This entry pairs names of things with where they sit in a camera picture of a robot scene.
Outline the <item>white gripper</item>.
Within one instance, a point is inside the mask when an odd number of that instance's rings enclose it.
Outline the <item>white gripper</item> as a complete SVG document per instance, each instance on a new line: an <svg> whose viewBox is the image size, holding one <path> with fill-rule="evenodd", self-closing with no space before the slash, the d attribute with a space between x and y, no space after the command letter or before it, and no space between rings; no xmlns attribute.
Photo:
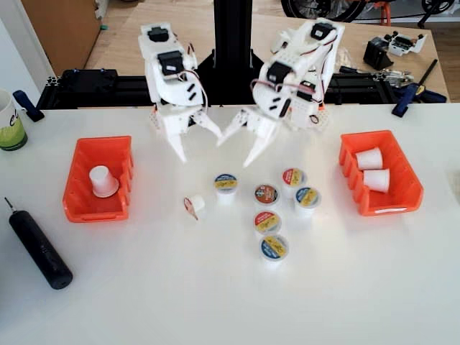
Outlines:
<svg viewBox="0 0 460 345"><path fill-rule="evenodd" d="M247 129L256 135L256 139L243 167L249 167L272 143L279 128L279 122L274 119L283 118L290 108L291 97L280 89L281 87L274 83L254 79L252 81L253 99L262 113L271 118L261 114L249 115L246 109L242 109L222 131L217 141L216 145L221 146L242 127L247 126Z"/></svg>
<svg viewBox="0 0 460 345"><path fill-rule="evenodd" d="M185 74L186 80L160 80L160 98L179 106L197 106L204 102L199 79L192 73ZM182 162L187 162L181 135L188 132L191 109L166 109L162 115L162 125L166 140ZM194 122L212 132L218 139L222 137L219 126L205 111L193 115Z"/></svg>

